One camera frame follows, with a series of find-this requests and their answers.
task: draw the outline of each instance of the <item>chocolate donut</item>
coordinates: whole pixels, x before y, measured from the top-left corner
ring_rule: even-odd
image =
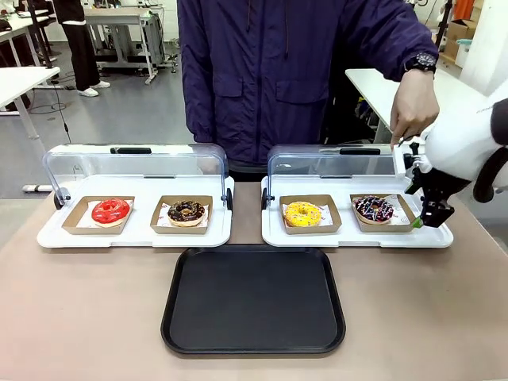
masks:
[[[384,198],[365,196],[355,201],[355,211],[366,224],[382,225],[394,215],[394,207]]]
[[[196,226],[205,217],[205,208],[199,202],[181,201],[171,205],[167,215],[175,226]]]

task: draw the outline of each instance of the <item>jacket zipper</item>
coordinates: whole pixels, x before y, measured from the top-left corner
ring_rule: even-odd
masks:
[[[263,63],[263,39],[264,39],[264,3],[261,2],[261,21],[260,21],[260,43],[257,62],[257,118],[256,118],[256,163],[260,162],[261,149],[261,102],[263,90],[263,78],[261,77],[261,64]]]

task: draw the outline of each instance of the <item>jacket pocket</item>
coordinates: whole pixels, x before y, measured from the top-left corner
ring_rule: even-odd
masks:
[[[244,81],[241,77],[214,74],[215,95],[215,143],[226,151],[235,154],[241,137],[242,124],[245,123]]]
[[[328,81],[278,81],[273,144],[316,144],[328,99]]]

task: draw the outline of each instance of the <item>sleeve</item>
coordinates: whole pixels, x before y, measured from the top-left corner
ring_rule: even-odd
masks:
[[[200,0],[178,0],[183,98],[187,128],[198,143],[214,141],[212,63]]]
[[[339,28],[351,49],[394,81],[419,52],[439,55],[430,31],[403,0],[347,0]]]

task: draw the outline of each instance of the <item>yellow donut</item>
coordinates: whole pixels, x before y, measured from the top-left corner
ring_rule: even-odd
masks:
[[[292,202],[286,208],[284,219],[289,226],[317,226],[321,220],[321,210],[309,202]]]

